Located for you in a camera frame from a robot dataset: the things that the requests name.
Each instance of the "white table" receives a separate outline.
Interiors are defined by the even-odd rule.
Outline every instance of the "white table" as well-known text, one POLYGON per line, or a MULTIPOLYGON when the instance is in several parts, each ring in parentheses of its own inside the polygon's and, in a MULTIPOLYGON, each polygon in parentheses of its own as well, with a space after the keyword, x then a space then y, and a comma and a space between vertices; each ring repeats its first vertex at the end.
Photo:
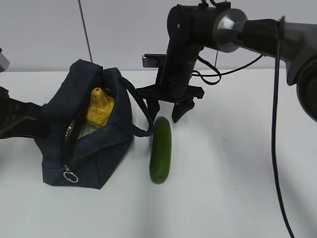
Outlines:
MULTIPOLYGON (((67 72, 10 72, 0 85, 12 98, 43 104, 67 72)), ((126 71, 136 87, 155 71, 126 71)), ((207 86, 177 124, 168 180, 149 177, 150 139, 135 138, 102 190, 42 183, 42 155, 32 139, 0 141, 1 238, 287 238, 270 154, 273 70, 244 70, 207 86)), ((133 102, 134 122, 146 119, 133 102)), ((171 119, 172 104, 159 115, 171 119)), ((277 159, 294 234, 317 237, 317 124, 281 71, 277 159)))

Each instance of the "wire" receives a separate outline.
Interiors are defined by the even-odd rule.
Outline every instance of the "wire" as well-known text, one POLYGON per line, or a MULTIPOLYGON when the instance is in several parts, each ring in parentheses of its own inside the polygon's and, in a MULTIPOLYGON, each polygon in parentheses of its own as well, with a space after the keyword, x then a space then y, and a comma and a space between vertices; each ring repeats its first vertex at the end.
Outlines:
POLYGON ((215 67, 217 67, 218 53, 219 53, 219 51, 217 51, 217 53, 216 53, 216 59, 214 60, 214 66, 215 66, 215 67))
POLYGON ((273 94, 273 111, 272 111, 272 135, 271 135, 271 150, 272 150, 272 163, 273 163, 273 172, 274 172, 274 180, 275 180, 275 187, 277 192, 277 198, 279 202, 279 206, 281 209, 281 213, 283 216, 283 220, 286 226, 286 229, 291 238, 295 238, 293 231, 289 225, 285 208, 284 202, 282 199, 281 188, 279 184, 278 178, 278 169, 277 169, 277 162, 276 162, 276 121, 277 121, 277 106, 278 106, 278 83, 279 83, 279 61, 280 61, 280 53, 281 53, 281 34, 283 31, 285 22, 285 16, 283 16, 280 20, 277 32, 277 45, 276 45, 276 57, 275 57, 275 76, 274 76, 274 94, 273 94))
POLYGON ((90 62, 93 62, 93 57, 92 57, 92 55, 91 55, 91 50, 90 50, 90 45, 89 45, 89 40, 88 40, 88 34, 87 34, 86 24, 85 24, 85 20, 84 20, 83 8, 81 7, 81 2, 80 2, 80 0, 78 0, 78 5, 79 5, 79 10, 80 10, 81 21, 82 21, 82 23, 83 23, 83 28, 84 28, 84 33, 85 33, 85 38, 86 38, 86 43, 87 43, 87 48, 88 48, 88 53, 89 53, 90 62))
POLYGON ((214 0, 210 0, 211 4, 215 7, 217 7, 217 3, 214 0))
POLYGON ((216 84, 218 84, 218 83, 221 81, 221 73, 220 73, 220 71, 219 71, 215 66, 213 66, 210 62, 208 62, 207 60, 201 58, 200 56, 198 56, 197 59, 198 59, 201 63, 204 63, 204 64, 207 65, 209 68, 211 68, 213 71, 215 71, 215 72, 217 73, 216 75, 219 77, 219 80, 216 81, 216 82, 209 82, 209 81, 207 81, 207 80, 204 79, 203 75, 202 75, 199 71, 193 70, 193 73, 196 73, 196 75, 198 75, 198 76, 202 79, 202 81, 203 81, 205 84, 208 84, 208 85, 216 85, 216 84))
POLYGON ((207 81, 207 80, 204 79, 204 77, 200 74, 199 71, 193 70, 193 72, 197 73, 197 75, 202 79, 202 81, 203 81, 205 84, 208 84, 208 85, 216 85, 216 84, 218 84, 218 83, 220 82, 220 80, 221 80, 221 79, 219 79, 219 80, 216 81, 216 82, 209 82, 209 81, 207 81))
MULTIPOLYGON (((246 64, 245 66, 242 66, 242 67, 240 67, 240 68, 234 69, 234 70, 229 71, 229 72, 226 72, 226 73, 221 73, 221 76, 228 75, 228 74, 231 74, 231 73, 235 73, 235 72, 237 72, 237 71, 240 71, 240 70, 242 70, 242 69, 245 69, 245 68, 247 68, 247 67, 253 65, 254 63, 258 62, 262 57, 263 57, 263 55, 260 55, 260 56, 257 57, 254 61, 252 61, 252 62, 246 64)), ((192 76, 194 76, 194 77, 200 77, 200 75, 198 75, 198 74, 192 74, 192 76)), ((201 75, 201 76, 203 76, 203 77, 219 77, 218 74, 205 74, 205 75, 201 75)))
POLYGON ((222 76, 222 75, 221 75, 220 71, 219 71, 215 66, 213 66, 210 62, 208 62, 207 60, 201 58, 200 56, 198 56, 197 59, 198 59, 201 63, 207 65, 209 68, 211 68, 213 71, 215 71, 215 72, 217 73, 216 75, 221 79, 221 76, 222 76))

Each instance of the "bag handle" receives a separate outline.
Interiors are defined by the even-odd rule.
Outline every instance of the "bag handle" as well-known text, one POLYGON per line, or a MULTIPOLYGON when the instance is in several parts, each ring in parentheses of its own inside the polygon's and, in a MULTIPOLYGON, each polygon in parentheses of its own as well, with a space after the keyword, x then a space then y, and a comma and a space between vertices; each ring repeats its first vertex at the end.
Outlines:
POLYGON ((120 118, 116 118, 115 123, 118 124, 118 126, 120 126, 121 128, 127 130, 128 132, 130 132, 131 134, 137 137, 146 137, 146 136, 152 135, 154 132, 153 120, 143 99, 140 98, 140 96, 137 93, 137 90, 135 89, 135 87, 133 86, 131 82, 129 82, 124 77, 119 77, 119 79, 120 79, 120 82, 124 85, 124 87, 130 92, 130 94, 132 95, 132 97, 137 102, 140 109, 146 116, 149 123, 149 129, 147 131, 142 130, 138 128, 137 126, 135 126, 134 124, 128 123, 125 120, 121 120, 120 118))

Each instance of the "green cucumber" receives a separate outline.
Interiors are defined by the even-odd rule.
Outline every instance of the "green cucumber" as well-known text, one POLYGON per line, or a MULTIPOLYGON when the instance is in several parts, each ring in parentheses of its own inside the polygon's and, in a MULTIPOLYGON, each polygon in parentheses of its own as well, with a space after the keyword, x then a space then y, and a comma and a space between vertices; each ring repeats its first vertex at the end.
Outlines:
POLYGON ((172 154, 172 133, 169 121, 159 117, 154 123, 150 160, 150 177, 154 183, 163 183, 169 174, 172 154))

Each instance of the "yellow gourd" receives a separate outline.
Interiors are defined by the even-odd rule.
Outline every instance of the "yellow gourd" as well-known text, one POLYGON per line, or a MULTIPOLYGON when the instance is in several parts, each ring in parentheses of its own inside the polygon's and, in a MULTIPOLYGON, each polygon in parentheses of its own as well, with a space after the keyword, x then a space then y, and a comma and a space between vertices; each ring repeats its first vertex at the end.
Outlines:
POLYGON ((114 106, 114 98, 107 95, 101 88, 91 91, 90 104, 87 112, 87 122, 98 128, 108 122, 114 106))

